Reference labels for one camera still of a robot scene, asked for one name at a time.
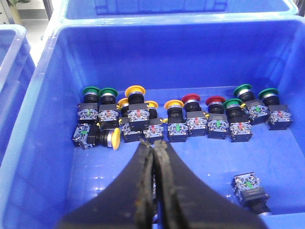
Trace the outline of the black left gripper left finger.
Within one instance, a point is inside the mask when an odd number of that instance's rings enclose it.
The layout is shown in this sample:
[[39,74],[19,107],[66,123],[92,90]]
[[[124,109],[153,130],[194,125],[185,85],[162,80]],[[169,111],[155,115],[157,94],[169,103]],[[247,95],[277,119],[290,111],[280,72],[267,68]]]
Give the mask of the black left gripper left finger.
[[66,214],[57,229],[150,229],[153,149],[141,141],[123,171],[97,197]]

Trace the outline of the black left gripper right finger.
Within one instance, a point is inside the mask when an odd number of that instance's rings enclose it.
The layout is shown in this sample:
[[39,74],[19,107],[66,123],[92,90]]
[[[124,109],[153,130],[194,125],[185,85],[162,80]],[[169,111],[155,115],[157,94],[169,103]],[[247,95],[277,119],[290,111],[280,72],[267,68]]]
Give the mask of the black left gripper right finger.
[[159,227],[162,229],[265,229],[255,214],[233,204],[198,178],[172,145],[153,148]]

